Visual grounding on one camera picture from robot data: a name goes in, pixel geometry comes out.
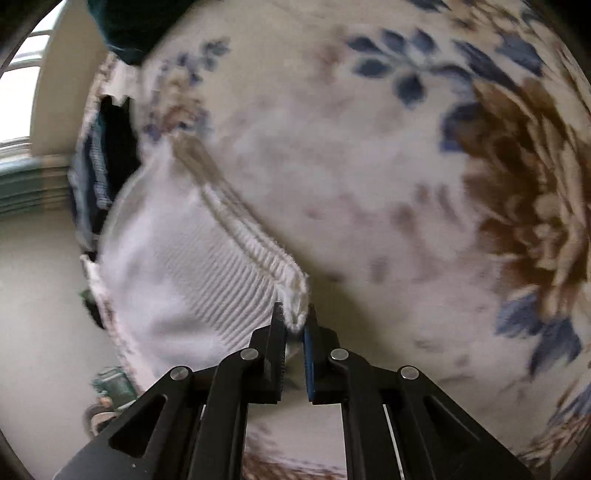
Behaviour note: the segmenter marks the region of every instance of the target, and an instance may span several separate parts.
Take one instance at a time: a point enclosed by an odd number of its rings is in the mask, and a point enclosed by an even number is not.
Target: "blue leaf pattern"
[[[540,335],[540,342],[528,363],[528,373],[532,377],[547,370],[561,358],[566,357],[566,361],[571,363],[583,351],[583,344],[570,318],[550,323],[540,320],[535,293],[506,302],[499,311],[495,333],[508,338]]]
[[[390,74],[394,68],[377,59],[361,60],[353,72],[367,78],[380,79]]]
[[[464,41],[454,40],[453,43],[476,75],[490,82],[495,82],[513,92],[517,90],[515,82],[482,50]]]
[[[435,65],[429,70],[433,75],[445,77],[452,82],[452,91],[463,99],[473,99],[472,74],[459,65]]]
[[[347,45],[361,53],[382,53],[378,46],[369,37],[365,36],[351,38]]]
[[[549,369],[562,357],[571,363],[583,351],[583,344],[569,319],[544,325],[539,345],[531,355],[529,373],[534,377]]]
[[[407,41],[401,34],[393,30],[382,29],[382,41],[392,51],[404,53]]]
[[[441,120],[441,134],[443,136],[439,145],[441,151],[462,151],[462,148],[456,139],[457,129],[462,123],[473,120],[479,110],[479,103],[463,103],[455,106],[445,114]]]
[[[497,47],[498,53],[509,57],[534,75],[542,75],[542,59],[531,43],[522,40],[516,34],[501,34],[501,37],[503,45]]]
[[[583,417],[591,414],[591,384],[585,388],[571,403],[569,403],[563,410],[556,412],[550,419],[551,425],[557,425],[564,422],[568,415]]]
[[[402,100],[402,103],[413,108],[425,99],[425,87],[416,73],[394,82],[394,94]]]
[[[441,0],[408,0],[411,2],[415,7],[420,8],[421,10],[425,10],[425,12],[439,12],[440,8],[447,8],[449,7],[443,3]]]
[[[435,43],[435,40],[433,40],[433,37],[421,29],[417,30],[410,43],[412,43],[425,55],[431,55],[437,50],[437,44]]]

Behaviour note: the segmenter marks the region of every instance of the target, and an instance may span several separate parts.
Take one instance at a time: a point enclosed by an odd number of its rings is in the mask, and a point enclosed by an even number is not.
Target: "floral pattern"
[[[165,62],[150,102],[150,121],[144,132],[154,141],[175,129],[193,131],[205,137],[210,130],[209,111],[199,92],[203,72],[214,72],[219,58],[230,51],[229,39],[208,41],[201,55],[181,53],[176,61]]]
[[[591,424],[591,384],[574,400],[564,405],[574,384],[560,398],[557,411],[548,422],[546,431],[535,438],[530,448],[519,458],[530,468],[539,468],[546,458],[552,458],[562,448],[578,443]]]

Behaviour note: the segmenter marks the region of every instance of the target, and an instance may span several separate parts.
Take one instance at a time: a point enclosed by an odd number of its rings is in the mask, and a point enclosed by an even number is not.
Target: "white fabric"
[[[167,138],[156,157],[118,196],[99,258],[112,307],[155,377],[246,347],[275,301],[299,331],[305,274],[223,184],[199,140]]]

